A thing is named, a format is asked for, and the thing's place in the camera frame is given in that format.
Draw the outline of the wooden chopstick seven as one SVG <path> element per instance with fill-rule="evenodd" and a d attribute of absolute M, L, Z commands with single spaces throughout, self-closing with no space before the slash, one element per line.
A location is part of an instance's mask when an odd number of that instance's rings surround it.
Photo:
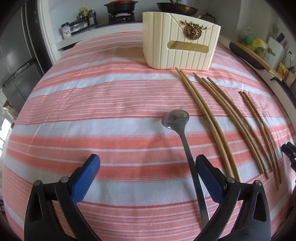
<path fill-rule="evenodd" d="M 276 186 L 277 186 L 277 188 L 279 188 L 279 185 L 282 183 L 281 173 L 280 173 L 280 168 L 278 166 L 278 161 L 276 158 L 275 150 L 274 150 L 274 147 L 273 147 L 270 135 L 269 135 L 269 131 L 265 125 L 265 122 L 263 121 L 263 119 L 259 115 L 258 110 L 256 109 L 256 107 L 253 104 L 253 102 L 251 101 L 251 99 L 248 97 L 248 95 L 243 91 L 240 91 L 239 93 L 242 96 L 242 98 L 244 99 L 244 101 L 246 102 L 246 104 L 249 107 L 252 114 L 254 115 L 254 117 L 257 121 L 257 125 L 259 126 L 260 131 L 263 135 L 263 138 L 266 142 L 266 146 L 269 151 L 269 155 L 270 155 L 270 159 L 271 159 L 271 165 L 273 167 L 273 172 L 275 175 Z"/>

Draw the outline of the black gas stove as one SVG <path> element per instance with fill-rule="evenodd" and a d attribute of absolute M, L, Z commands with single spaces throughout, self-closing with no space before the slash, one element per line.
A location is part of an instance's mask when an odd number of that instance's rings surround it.
<path fill-rule="evenodd" d="M 141 23 L 135 19 L 134 13 L 129 14 L 120 14 L 120 15 L 109 15 L 108 22 L 104 24 L 96 25 L 94 28 L 101 28 L 110 25 L 120 25 L 120 24 L 129 24 L 129 23 Z"/>

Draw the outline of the wooden chopstick four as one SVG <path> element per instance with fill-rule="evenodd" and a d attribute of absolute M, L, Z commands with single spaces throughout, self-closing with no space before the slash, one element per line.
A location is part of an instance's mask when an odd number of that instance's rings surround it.
<path fill-rule="evenodd" d="M 214 87 L 212 87 L 211 84 L 207 83 L 207 81 L 204 78 L 200 78 L 199 76 L 195 75 L 196 79 L 201 81 L 201 83 L 206 87 L 206 89 L 215 97 L 215 99 L 220 103 L 220 105 L 224 108 L 224 110 L 227 112 L 231 120 L 236 125 L 236 128 L 239 130 L 241 135 L 244 137 L 244 140 L 246 144 L 248 145 L 251 153 L 253 154 L 253 157 L 255 159 L 255 162 L 257 164 L 257 167 L 261 174 L 264 174 L 267 179 L 269 179 L 269 175 L 267 173 L 266 167 L 264 165 L 264 162 L 260 156 L 258 148 L 255 146 L 254 141 L 252 140 L 251 135 L 248 133 L 248 130 L 238 117 L 238 115 L 235 113 L 233 108 L 229 105 L 229 103 L 225 100 L 225 98 L 216 90 Z"/>

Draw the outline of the grey refrigerator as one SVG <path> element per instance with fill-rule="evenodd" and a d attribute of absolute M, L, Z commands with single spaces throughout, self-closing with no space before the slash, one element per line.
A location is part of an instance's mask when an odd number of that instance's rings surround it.
<path fill-rule="evenodd" d="M 17 113 L 46 69 L 36 6 L 36 1 L 25 3 L 1 34 L 1 89 Z"/>

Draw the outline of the wooden chopstick six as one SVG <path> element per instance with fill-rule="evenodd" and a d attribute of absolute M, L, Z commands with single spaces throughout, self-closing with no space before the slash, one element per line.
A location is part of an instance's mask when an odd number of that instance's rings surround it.
<path fill-rule="evenodd" d="M 272 149 L 271 149 L 271 146 L 270 146 L 270 141 L 267 138 L 267 132 L 264 130 L 263 123 L 260 120 L 260 116 L 257 113 L 257 110 L 255 109 L 254 105 L 248 99 L 248 96 L 246 95 L 246 93 L 243 92 L 243 91 L 240 91 L 239 94 L 241 95 L 241 97 L 245 101 L 246 105 L 248 106 L 249 110 L 251 111 L 251 113 L 252 113 L 254 119 L 256 120 L 257 125 L 258 125 L 258 127 L 260 129 L 260 132 L 261 132 L 261 134 L 263 136 L 263 139 L 265 141 L 265 145 L 267 147 L 268 154 L 269 154 L 269 157 L 271 159 L 272 166 L 273 166 L 273 174 L 274 174 L 274 178 L 275 178 L 276 190 L 279 190 L 280 177 L 279 177 L 279 174 L 278 174 L 278 171 L 277 171 L 277 168 L 276 168 L 276 165 L 275 165 L 275 161 L 274 161 L 274 158 L 273 158 L 273 152 L 272 152 Z"/>

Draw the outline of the black pot red lid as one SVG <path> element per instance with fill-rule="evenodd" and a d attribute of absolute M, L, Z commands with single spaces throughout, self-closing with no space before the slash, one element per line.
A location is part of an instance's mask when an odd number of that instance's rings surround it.
<path fill-rule="evenodd" d="M 134 11 L 137 1 L 112 1 L 104 6 L 110 15 L 130 14 Z"/>

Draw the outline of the large steel spoon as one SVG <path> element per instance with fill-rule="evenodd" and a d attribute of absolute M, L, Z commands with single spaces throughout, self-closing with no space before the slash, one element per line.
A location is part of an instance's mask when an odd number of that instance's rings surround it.
<path fill-rule="evenodd" d="M 196 192 L 197 201 L 201 213 L 202 225 L 203 227 L 205 227 L 209 221 L 209 214 L 202 186 L 196 170 L 195 162 L 185 135 L 185 127 L 189 121 L 189 117 L 189 114 L 184 110 L 172 110 L 164 115 L 164 117 L 162 118 L 162 125 L 170 130 L 175 131 L 181 139 L 185 155 L 189 164 L 190 172 L 193 178 L 194 189 Z"/>

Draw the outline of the black wok with lid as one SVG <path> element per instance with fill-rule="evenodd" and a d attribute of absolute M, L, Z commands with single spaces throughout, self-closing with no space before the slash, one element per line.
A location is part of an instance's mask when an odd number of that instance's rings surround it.
<path fill-rule="evenodd" d="M 194 16 L 198 9 L 185 4 L 170 1 L 169 3 L 157 3 L 157 7 L 164 13 L 172 13 L 186 16 Z"/>

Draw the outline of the wooden cutting board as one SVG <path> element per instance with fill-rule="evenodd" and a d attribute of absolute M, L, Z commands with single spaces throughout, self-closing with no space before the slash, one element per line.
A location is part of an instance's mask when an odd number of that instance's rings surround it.
<path fill-rule="evenodd" d="M 278 80 L 282 80 L 282 77 L 261 57 L 259 57 L 254 51 L 251 51 L 247 47 L 241 45 L 240 43 L 232 40 L 229 43 L 229 49 L 250 64 L 255 69 L 265 69 L 270 74 L 272 74 Z"/>

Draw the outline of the white spice jar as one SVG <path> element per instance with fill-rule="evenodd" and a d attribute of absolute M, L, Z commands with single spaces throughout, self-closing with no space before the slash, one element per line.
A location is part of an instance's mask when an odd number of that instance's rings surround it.
<path fill-rule="evenodd" d="M 70 25 L 68 22 L 61 25 L 61 31 L 62 31 L 63 39 L 68 39 L 72 36 Z"/>

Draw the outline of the yellow seasoning box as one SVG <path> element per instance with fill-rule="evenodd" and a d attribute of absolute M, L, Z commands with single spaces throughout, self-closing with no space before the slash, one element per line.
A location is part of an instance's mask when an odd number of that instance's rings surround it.
<path fill-rule="evenodd" d="M 277 68 L 277 73 L 281 76 L 281 78 L 283 80 L 286 80 L 289 72 L 290 71 L 286 68 L 286 66 L 283 63 L 279 62 L 278 68 Z"/>

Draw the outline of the dark glass kettle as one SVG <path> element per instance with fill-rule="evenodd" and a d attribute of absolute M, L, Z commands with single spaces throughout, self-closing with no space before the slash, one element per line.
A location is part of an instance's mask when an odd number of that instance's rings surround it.
<path fill-rule="evenodd" d="M 202 19 L 205 20 L 205 21 L 211 22 L 211 23 L 215 23 L 216 22 L 215 17 L 212 16 L 211 14 L 209 14 L 208 12 L 203 15 L 203 18 Z"/>

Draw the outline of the wooden chopstick three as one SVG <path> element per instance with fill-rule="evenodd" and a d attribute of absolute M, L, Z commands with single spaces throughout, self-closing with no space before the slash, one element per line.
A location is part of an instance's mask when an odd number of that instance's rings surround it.
<path fill-rule="evenodd" d="M 239 130 L 236 128 L 236 125 L 231 120 L 231 118 L 229 116 L 228 116 L 228 118 L 229 118 L 229 124 L 223 125 L 222 130 L 226 131 L 227 136 L 231 135 L 233 137 L 233 138 L 226 137 L 226 140 L 231 142 L 230 143 L 231 156 L 233 156 L 235 163 L 236 164 L 243 164 L 246 162 L 253 161 L 255 163 L 256 168 L 258 169 L 255 159 L 253 157 L 253 154 L 251 153 L 248 145 L 246 144 L 244 137 L 241 135 Z"/>

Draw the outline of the wooden chopstick five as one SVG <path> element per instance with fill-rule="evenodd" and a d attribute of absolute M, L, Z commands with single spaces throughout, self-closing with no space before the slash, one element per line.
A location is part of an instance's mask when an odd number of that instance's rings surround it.
<path fill-rule="evenodd" d="M 268 162 L 270 168 L 273 170 L 273 166 L 271 163 L 271 159 L 268 156 L 268 154 L 266 153 L 263 145 L 261 144 L 258 136 L 256 135 L 254 129 L 252 128 L 251 124 L 249 123 L 249 121 L 246 119 L 246 117 L 242 114 L 242 112 L 239 110 L 239 108 L 234 104 L 234 102 L 226 95 L 226 93 L 210 78 L 207 77 L 207 80 L 210 81 L 210 83 L 219 91 L 220 94 L 222 94 L 222 96 L 229 102 L 229 104 L 231 105 L 231 107 L 234 109 L 234 111 L 238 114 L 238 116 L 240 117 L 240 119 L 243 121 L 244 125 L 247 127 L 248 131 L 251 133 L 251 135 L 254 137 L 255 142 L 257 143 L 257 146 L 260 148 L 260 150 L 262 151 L 266 161 Z"/>

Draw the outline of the condiment bottles rack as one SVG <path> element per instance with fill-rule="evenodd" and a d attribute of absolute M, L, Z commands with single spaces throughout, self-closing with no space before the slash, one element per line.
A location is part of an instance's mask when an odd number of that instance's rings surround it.
<path fill-rule="evenodd" d="M 78 14 L 78 19 L 69 24 L 72 34 L 85 30 L 88 27 L 97 25 L 96 11 L 94 8 L 81 6 Z"/>

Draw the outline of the yellow green plastic bag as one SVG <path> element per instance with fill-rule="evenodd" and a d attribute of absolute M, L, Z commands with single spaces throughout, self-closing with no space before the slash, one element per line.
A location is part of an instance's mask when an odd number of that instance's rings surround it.
<path fill-rule="evenodd" d="M 268 44 L 257 37 L 257 34 L 250 27 L 244 27 L 240 35 L 241 44 L 256 53 L 259 57 L 264 58 L 266 54 L 275 56 L 274 51 L 268 47 Z"/>

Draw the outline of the cream utensil holder box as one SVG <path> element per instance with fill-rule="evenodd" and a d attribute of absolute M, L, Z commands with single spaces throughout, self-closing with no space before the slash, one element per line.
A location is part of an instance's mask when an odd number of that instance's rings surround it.
<path fill-rule="evenodd" d="M 221 27 L 198 18 L 147 11 L 142 14 L 143 53 L 154 69 L 206 71 Z"/>

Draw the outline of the white knife block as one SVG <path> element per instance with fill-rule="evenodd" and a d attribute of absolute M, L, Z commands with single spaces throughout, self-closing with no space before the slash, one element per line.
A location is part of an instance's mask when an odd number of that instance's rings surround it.
<path fill-rule="evenodd" d="M 268 40 L 268 47 L 272 50 L 274 55 L 266 53 L 264 56 L 265 61 L 274 69 L 278 68 L 279 63 L 283 60 L 285 55 L 285 49 L 281 43 L 273 39 L 272 37 Z"/>

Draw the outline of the pink striped tablecloth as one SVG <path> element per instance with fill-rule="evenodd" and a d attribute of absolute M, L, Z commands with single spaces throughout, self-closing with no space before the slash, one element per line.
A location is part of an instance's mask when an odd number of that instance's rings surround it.
<path fill-rule="evenodd" d="M 147 65 L 142 32 L 76 44 L 39 81 L 10 135 L 3 197 L 12 230 L 24 237 L 34 181 L 59 181 L 97 154 L 100 170 L 78 207 L 102 240 L 193 240 L 201 218 L 190 170 L 180 138 L 161 123 L 174 109 L 190 115 L 193 156 L 223 170 L 177 72 Z"/>

